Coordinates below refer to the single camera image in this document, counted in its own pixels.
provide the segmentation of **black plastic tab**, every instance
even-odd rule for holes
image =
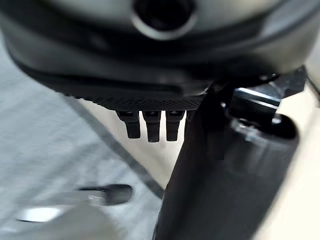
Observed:
[[[160,140],[161,111],[143,111],[143,118],[146,122],[148,142],[157,143]]]
[[[230,115],[259,125],[273,120],[281,100],[305,89],[308,80],[306,68],[283,74],[272,82],[248,88],[236,88],[228,108]]]
[[[141,136],[139,112],[117,111],[116,114],[125,123],[128,138],[139,139]]]
[[[166,140],[174,142],[178,139],[180,121],[184,118],[185,111],[166,111]]]

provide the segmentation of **floor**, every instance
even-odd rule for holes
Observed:
[[[0,233],[19,209],[79,186],[124,183],[133,200],[107,208],[127,239],[148,240],[163,194],[147,171],[75,99],[21,73],[0,47]]]

